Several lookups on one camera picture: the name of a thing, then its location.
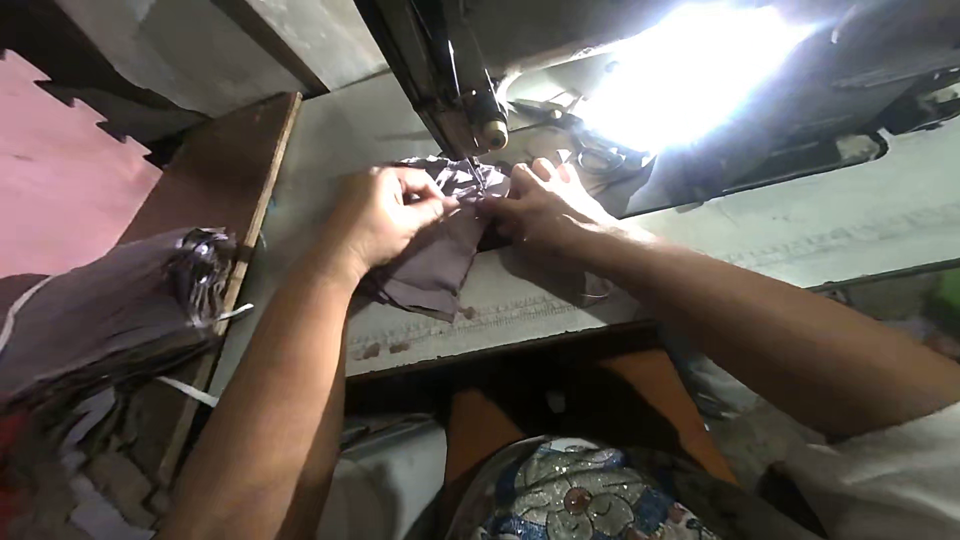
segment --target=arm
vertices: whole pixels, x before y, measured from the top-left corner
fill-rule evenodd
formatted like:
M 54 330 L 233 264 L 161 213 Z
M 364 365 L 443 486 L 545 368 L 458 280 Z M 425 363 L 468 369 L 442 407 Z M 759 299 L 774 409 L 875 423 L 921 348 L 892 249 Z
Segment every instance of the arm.
M 336 464 L 350 295 L 455 201 L 413 169 L 347 189 L 264 312 L 189 456 L 161 538 L 312 538 Z M 420 201 L 404 205 L 404 195 Z
M 505 232 L 616 282 L 811 428 L 851 436 L 960 401 L 952 360 L 831 300 L 618 226 L 572 168 L 538 160 L 512 179 L 518 200 L 485 202 Z

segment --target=white elastic band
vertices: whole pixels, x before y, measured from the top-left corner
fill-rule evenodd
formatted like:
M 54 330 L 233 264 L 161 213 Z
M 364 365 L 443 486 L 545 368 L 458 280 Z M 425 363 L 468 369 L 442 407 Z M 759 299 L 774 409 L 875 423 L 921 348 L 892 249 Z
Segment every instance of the white elastic band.
M 185 382 L 180 382 L 179 380 L 176 380 L 176 379 L 170 379 L 169 377 L 163 377 L 162 375 L 160 377 L 157 377 L 156 379 L 159 380 L 160 382 L 166 382 L 167 384 L 173 386 L 174 388 L 177 388 L 180 392 L 183 392 L 187 396 L 190 396 L 191 398 L 197 400 L 198 402 L 204 405 L 217 406 L 217 403 L 220 402 L 220 398 L 215 398 L 207 394 L 206 392 L 202 392 L 194 388 L 193 386 L 186 384 Z
M 30 287 L 27 292 L 20 295 L 20 298 L 16 299 L 16 302 L 10 306 L 10 309 L 7 311 L 7 318 L 3 322 L 3 330 L 0 331 L 0 353 L 3 353 L 4 348 L 7 346 L 7 342 L 10 341 L 10 336 L 13 334 L 13 317 L 16 316 L 16 313 L 30 300 L 31 296 L 34 296 L 34 293 L 40 290 L 40 288 L 50 282 L 56 276 L 47 276 L 40 280 L 39 283 Z
M 243 304 L 242 306 L 238 307 L 237 309 L 235 309 L 235 310 L 233 310 L 233 311 L 228 311 L 228 312 L 224 313 L 223 315 L 220 315 L 219 317 L 217 317 L 217 320 L 218 320 L 218 321 L 224 321 L 224 320 L 227 320 L 227 319 L 232 319 L 233 317 L 236 317 L 236 316 L 239 315 L 240 313 L 243 313 L 244 311 L 247 311 L 247 310 L 249 310 L 249 309 L 253 309 L 253 304 Z

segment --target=bright light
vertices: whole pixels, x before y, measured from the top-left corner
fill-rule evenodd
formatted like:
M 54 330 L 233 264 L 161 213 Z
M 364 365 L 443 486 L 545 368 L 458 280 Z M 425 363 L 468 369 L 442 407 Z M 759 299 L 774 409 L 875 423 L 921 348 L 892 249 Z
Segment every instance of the bright light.
M 617 68 L 576 114 L 635 150 L 654 153 L 719 126 L 812 32 L 772 7 L 688 4 L 617 43 Z

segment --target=stitched fabric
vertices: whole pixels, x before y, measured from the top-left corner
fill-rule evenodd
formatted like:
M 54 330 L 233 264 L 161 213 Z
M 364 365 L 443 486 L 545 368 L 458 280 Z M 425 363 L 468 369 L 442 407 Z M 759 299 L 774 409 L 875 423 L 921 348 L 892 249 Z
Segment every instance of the stitched fabric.
M 476 255 L 477 242 L 490 219 L 473 204 L 484 194 L 506 195 L 510 178 L 495 167 L 478 165 L 478 182 L 464 161 L 411 158 L 394 166 L 424 169 L 449 197 L 461 206 L 436 225 L 421 231 L 400 257 L 374 270 L 375 300 L 447 322 L 460 307 L 457 294 Z

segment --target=fabric pile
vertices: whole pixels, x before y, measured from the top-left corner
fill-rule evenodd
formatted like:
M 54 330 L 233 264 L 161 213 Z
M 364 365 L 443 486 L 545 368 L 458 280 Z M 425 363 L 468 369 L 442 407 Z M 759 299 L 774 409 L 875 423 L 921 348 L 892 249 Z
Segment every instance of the fabric pile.
M 38 283 L 0 334 L 0 407 L 150 376 L 210 350 L 234 252 L 222 230 L 184 229 Z
M 444 195 L 456 197 L 461 206 L 420 232 L 397 260 L 371 272 L 372 295 L 385 304 L 453 322 L 460 307 L 457 294 L 490 223 L 473 203 L 482 196 L 506 196 L 510 178 L 490 165 L 476 165 L 476 178 L 466 160 L 413 158 L 394 166 L 424 169 Z

